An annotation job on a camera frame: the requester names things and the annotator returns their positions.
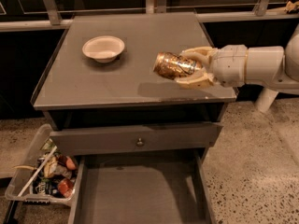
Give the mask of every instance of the white bowl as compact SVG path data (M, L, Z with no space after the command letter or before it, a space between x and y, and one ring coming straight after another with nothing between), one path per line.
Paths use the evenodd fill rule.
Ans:
M114 36L98 36L86 42L82 48L84 55L99 63L110 63L124 50L124 43Z

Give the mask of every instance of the speckled floor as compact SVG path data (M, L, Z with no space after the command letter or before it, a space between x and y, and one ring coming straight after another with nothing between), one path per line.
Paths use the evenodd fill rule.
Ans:
M216 223L299 223L298 110L299 98L276 100L267 114L252 102L228 106L221 135L203 164ZM0 120L0 177L13 174L11 167L44 122ZM4 189L0 194L0 209L6 210ZM21 223L42 223L45 213L47 223L67 221L66 207L24 208Z

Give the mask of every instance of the drawer knob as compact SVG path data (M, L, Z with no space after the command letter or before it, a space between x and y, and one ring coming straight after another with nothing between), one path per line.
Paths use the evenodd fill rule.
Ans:
M143 147L144 146L144 142L143 142L142 138L138 138L138 141L137 141L136 145L138 147Z

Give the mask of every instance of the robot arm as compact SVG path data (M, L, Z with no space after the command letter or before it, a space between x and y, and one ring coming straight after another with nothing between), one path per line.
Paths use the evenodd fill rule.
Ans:
M241 87L262 85L273 91L299 94L299 31L283 47L250 48L244 45L187 49L180 55L196 60L203 71L175 81L188 89L212 85Z

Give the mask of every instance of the gray table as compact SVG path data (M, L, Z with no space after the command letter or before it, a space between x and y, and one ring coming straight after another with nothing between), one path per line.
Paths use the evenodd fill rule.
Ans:
M99 35L124 41L125 51L118 60L100 64L84 56L84 43ZM184 90L152 72L158 52L180 53L200 46L209 44L193 13L77 16L33 96L33 105L54 130L61 130L69 118L65 110L234 101L232 88Z

